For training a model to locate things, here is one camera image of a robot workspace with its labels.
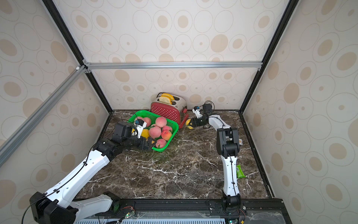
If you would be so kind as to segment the yellow peach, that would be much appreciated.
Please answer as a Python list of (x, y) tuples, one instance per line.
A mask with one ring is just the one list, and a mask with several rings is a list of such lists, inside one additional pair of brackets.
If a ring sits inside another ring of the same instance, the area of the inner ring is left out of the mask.
[(186, 127), (187, 128), (189, 128), (189, 129), (193, 129), (193, 127), (192, 127), (192, 123), (191, 123), (191, 119), (188, 119), (187, 121), (186, 121)]
[(148, 139), (150, 137), (150, 134), (149, 134), (149, 130), (148, 129), (143, 129), (142, 133), (141, 133), (141, 136)]

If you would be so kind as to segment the pink peach front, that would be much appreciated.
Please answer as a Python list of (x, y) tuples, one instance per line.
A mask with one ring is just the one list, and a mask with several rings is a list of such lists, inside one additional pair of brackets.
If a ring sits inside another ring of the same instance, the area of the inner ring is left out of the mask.
[(143, 118), (143, 121), (146, 123), (146, 127), (150, 127), (151, 124), (152, 124), (151, 119), (148, 118), (148, 117), (144, 117), (144, 118)]

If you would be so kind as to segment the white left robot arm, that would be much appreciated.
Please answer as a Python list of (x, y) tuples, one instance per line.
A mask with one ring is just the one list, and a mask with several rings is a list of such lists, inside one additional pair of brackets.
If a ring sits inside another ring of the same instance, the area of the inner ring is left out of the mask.
[(36, 192), (31, 196), (28, 209), (32, 211), (34, 221), (38, 224), (73, 224), (100, 213), (118, 214), (120, 202), (112, 193), (76, 202), (74, 198), (98, 171), (125, 149), (151, 149), (155, 141), (142, 136), (146, 126), (142, 119), (134, 123), (118, 122), (112, 137), (95, 143), (86, 158), (58, 184), (44, 193)]

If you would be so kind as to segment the green plastic basket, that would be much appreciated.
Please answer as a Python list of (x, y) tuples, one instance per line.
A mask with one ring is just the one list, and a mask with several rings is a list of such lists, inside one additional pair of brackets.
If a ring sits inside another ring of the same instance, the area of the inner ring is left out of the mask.
[[(139, 117), (142, 117), (142, 118), (150, 118), (151, 121), (152, 121), (152, 124), (155, 123), (156, 119), (159, 117), (159, 115), (157, 114), (154, 114), (152, 112), (149, 112), (147, 110), (139, 110), (137, 112), (135, 112), (130, 118), (129, 118), (129, 122), (130, 123), (133, 123), (137, 118)], [(178, 132), (179, 130), (179, 125), (177, 122), (175, 121), (172, 121), (170, 119), (167, 119), (167, 125), (169, 127), (172, 128), (172, 136), (169, 140), (167, 140), (167, 144), (162, 147), (162, 148), (156, 148), (156, 147), (153, 147), (152, 149), (157, 151), (157, 152), (164, 152), (168, 146), (170, 145), (171, 141), (173, 140), (174, 136), (176, 135), (176, 133)]]

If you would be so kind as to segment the green object under right arm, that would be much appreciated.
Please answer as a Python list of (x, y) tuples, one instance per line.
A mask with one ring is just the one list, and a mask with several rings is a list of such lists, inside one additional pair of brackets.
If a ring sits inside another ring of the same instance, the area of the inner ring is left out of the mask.
[(246, 178), (246, 176), (244, 175), (241, 169), (241, 165), (236, 166), (236, 175), (237, 175), (237, 179)]

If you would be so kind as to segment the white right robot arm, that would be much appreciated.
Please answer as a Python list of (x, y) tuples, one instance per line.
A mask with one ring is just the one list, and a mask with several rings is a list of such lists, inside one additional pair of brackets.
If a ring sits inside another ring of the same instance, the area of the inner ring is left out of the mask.
[(201, 106), (195, 106), (192, 112), (196, 117), (186, 121), (188, 128), (210, 125), (216, 131), (216, 150), (221, 157), (224, 173), (222, 206), (224, 209), (239, 208), (241, 195), (236, 172), (237, 156), (240, 152), (238, 129), (231, 127), (220, 115), (214, 113), (211, 101), (206, 101)]

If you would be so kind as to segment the red orange peach with leaf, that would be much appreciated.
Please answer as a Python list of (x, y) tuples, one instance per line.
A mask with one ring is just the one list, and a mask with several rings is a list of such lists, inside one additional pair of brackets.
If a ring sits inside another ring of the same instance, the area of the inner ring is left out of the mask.
[(172, 133), (170, 130), (164, 130), (161, 133), (161, 138), (164, 139), (165, 141), (169, 141), (171, 136), (172, 136)]

